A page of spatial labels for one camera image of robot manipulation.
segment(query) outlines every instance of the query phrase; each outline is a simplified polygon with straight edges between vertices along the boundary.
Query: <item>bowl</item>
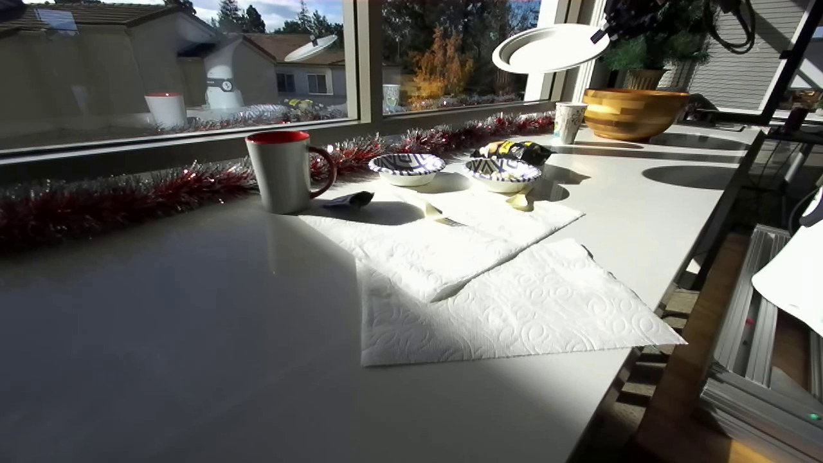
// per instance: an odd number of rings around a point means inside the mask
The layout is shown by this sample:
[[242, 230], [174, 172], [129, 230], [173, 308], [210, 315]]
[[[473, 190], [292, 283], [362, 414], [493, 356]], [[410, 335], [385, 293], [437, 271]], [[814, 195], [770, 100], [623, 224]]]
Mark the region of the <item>bowl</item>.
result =
[[418, 189], [431, 184], [445, 162], [435, 155], [378, 155], [368, 168], [391, 185]]
[[585, 127], [598, 139], [644, 141], [686, 109], [689, 92], [610, 88], [585, 90]]
[[521, 160], [475, 158], [464, 162], [464, 175], [473, 189], [515, 195], [539, 180], [542, 172]]

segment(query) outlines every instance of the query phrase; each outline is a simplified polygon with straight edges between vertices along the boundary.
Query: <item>tinsel garland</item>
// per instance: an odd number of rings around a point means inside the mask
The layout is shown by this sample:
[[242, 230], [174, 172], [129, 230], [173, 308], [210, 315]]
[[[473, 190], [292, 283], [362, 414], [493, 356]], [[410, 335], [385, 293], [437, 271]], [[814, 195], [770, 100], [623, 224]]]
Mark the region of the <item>tinsel garland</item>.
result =
[[[512, 135], [547, 135], [551, 117], [493, 117], [462, 128], [437, 127], [401, 136], [359, 136], [329, 146], [338, 177], [358, 175], [380, 151], [455, 155]], [[192, 162], [183, 169], [110, 175], [97, 180], [43, 180], [0, 190], [0, 253], [93, 240], [151, 218], [254, 193], [246, 160]]]

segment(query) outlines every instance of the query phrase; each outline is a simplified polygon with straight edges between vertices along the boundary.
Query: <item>small bowl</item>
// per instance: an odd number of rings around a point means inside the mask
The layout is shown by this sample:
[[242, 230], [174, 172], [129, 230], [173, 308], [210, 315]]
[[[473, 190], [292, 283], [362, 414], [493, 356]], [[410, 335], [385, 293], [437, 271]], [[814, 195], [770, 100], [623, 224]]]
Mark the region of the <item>small bowl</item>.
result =
[[467, 160], [464, 172], [475, 189], [502, 193], [502, 195], [515, 195], [520, 190], [527, 190], [542, 175], [535, 164], [527, 164], [521, 160], [489, 160], [489, 158]]
[[368, 168], [394, 185], [418, 189], [431, 184], [445, 162], [435, 155], [380, 155]]

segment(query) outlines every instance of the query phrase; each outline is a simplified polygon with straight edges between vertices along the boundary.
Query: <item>mug handle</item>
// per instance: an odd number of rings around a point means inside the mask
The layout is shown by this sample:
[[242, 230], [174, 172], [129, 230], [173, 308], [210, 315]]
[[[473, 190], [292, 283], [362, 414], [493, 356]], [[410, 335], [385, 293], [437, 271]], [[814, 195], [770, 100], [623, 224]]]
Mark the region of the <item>mug handle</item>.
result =
[[329, 168], [329, 180], [319, 189], [319, 190], [308, 190], [310, 199], [320, 195], [323, 190], [329, 190], [329, 185], [336, 180], [336, 168], [329, 151], [319, 149], [319, 146], [308, 146], [308, 151], [319, 155], [326, 168]]

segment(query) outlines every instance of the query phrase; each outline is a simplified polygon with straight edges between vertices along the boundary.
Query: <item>white table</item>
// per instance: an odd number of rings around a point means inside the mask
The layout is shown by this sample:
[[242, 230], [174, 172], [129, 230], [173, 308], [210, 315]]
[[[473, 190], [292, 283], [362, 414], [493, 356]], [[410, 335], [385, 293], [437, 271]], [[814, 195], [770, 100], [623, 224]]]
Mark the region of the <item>white table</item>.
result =
[[[551, 240], [655, 306], [754, 139], [713, 136], [742, 144], [553, 155], [585, 217]], [[8, 463], [565, 461], [629, 356], [359, 369], [353, 260], [256, 199], [0, 263], [0, 285]]]

